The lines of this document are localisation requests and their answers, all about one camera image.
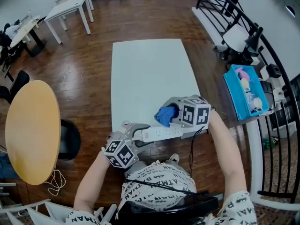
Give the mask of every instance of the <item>yellow tabletop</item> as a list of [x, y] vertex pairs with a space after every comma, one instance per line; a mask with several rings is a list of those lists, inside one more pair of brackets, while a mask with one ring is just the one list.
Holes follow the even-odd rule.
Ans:
[[38, 185], [52, 174], [60, 148], [60, 109], [43, 81], [32, 81], [9, 107], [5, 142], [10, 162], [25, 182]]

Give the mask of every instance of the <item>office chair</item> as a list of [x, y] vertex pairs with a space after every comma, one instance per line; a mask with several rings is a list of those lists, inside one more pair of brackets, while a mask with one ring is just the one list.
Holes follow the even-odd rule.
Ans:
[[18, 73], [17, 78], [15, 79], [14, 84], [12, 85], [10, 91], [7, 87], [0, 86], [0, 98], [7, 100], [10, 104], [12, 103], [17, 92], [29, 82], [29, 75], [21, 70]]
[[5, 65], [8, 66], [14, 61], [15, 59], [15, 52], [17, 50], [17, 46], [14, 48], [10, 47], [12, 40], [9, 38], [9, 36], [2, 32], [0, 33], [0, 46], [3, 47], [1, 51], [1, 61], [4, 62], [2, 71], [4, 71]]
[[72, 121], [60, 120], [60, 151], [58, 159], [69, 161], [74, 159], [80, 149], [81, 139], [80, 133]]

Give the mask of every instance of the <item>blue towel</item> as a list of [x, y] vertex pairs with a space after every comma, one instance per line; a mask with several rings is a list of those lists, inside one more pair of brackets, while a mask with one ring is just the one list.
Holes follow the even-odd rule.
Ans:
[[170, 127], [172, 118], [176, 118], [179, 114], [179, 109], [175, 106], [161, 107], [155, 114], [154, 118], [165, 127]]

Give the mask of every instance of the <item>black metal railing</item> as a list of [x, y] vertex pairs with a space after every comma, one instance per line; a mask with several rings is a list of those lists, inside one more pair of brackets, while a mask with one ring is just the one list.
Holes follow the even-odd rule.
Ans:
[[[258, 24], [251, 21], [247, 15], [243, 12], [243, 9], [241, 5], [239, 4], [239, 0], [198, 0], [197, 9], [200, 9], [204, 15], [207, 17], [207, 19], [211, 22], [211, 24], [214, 26], [214, 28], [217, 30], [217, 32], [220, 34], [221, 37], [235, 24], [239, 24], [243, 28], [246, 29], [246, 31], [249, 33], [249, 36], [252, 36], [257, 30], [258, 30]], [[285, 69], [279, 60], [278, 56], [276, 55], [274, 49], [268, 42], [267, 38], [262, 34], [260, 38], [263, 46], [259, 49], [260, 57], [262, 58], [262, 62], [268, 66], [267, 60], [265, 59], [264, 55], [262, 54], [262, 51], [264, 50], [264, 54], [269, 53], [269, 56], [272, 57], [273, 62], [279, 67], [282, 78], [285, 82], [285, 95], [289, 97], [289, 105], [290, 108], [293, 111], [294, 115], [294, 121], [296, 125], [297, 131], [300, 131], [300, 115], [299, 115], [299, 109], [297, 105], [297, 101], [295, 98], [295, 94], [292, 90], [291, 83], [289, 81], [289, 78], [285, 72]], [[287, 146], [288, 146], [288, 168], [287, 168], [287, 179], [285, 181], [285, 187], [282, 188], [284, 192], [280, 192], [281, 187], [280, 184], [284, 184], [281, 178], [282, 175], [282, 144], [281, 144], [281, 137], [279, 132], [279, 125], [278, 125], [278, 118], [277, 115], [272, 115], [273, 121], [275, 120], [275, 125], [277, 129], [277, 136], [278, 136], [278, 151], [279, 151], [279, 171], [278, 171], [278, 183], [277, 187], [272, 187], [273, 183], [273, 166], [274, 166], [274, 156], [273, 156], [273, 147], [272, 147], [272, 137], [270, 132], [270, 127], [268, 123], [267, 116], [265, 117], [267, 122], [267, 130], [269, 135], [269, 143], [270, 143], [270, 174], [266, 174], [265, 171], [265, 151], [264, 151], [264, 145], [263, 145], [263, 137], [262, 137], [262, 131], [261, 131], [261, 124], [258, 120], [258, 127], [261, 134], [261, 142], [262, 142], [262, 189], [261, 191], [258, 191], [258, 194], [265, 195], [265, 196], [271, 196], [271, 197], [279, 197], [279, 198], [289, 198], [290, 203], [295, 202], [295, 198], [297, 196], [299, 182], [300, 182], [300, 148], [299, 148], [299, 141], [300, 141], [300, 132], [297, 132], [297, 171], [296, 171], [296, 179], [293, 184], [292, 192], [288, 191], [289, 183], [291, 182], [291, 139], [289, 134], [289, 128], [288, 128], [288, 120], [285, 112], [285, 105], [282, 102], [281, 103], [281, 110], [283, 112], [284, 118], [285, 118], [285, 128], [287, 132]], [[265, 180], [266, 178], [270, 178], [270, 184], [268, 185], [268, 189], [265, 190]]]

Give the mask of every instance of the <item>blue plastic box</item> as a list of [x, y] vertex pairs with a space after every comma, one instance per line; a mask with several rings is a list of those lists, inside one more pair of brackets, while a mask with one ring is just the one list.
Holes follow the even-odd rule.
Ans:
[[[257, 98], [262, 101], [262, 110], [251, 113], [249, 104], [246, 98], [246, 94], [240, 83], [240, 79], [236, 73], [236, 69], [243, 68], [243, 71], [250, 76], [250, 89], [251, 93], [255, 94]], [[263, 88], [259, 82], [258, 76], [252, 66], [242, 66], [242, 65], [231, 65], [230, 70], [224, 74], [224, 79], [227, 83], [238, 120], [244, 120], [248, 117], [257, 116], [265, 111], [269, 110], [269, 104], [267, 98], [264, 94]]]

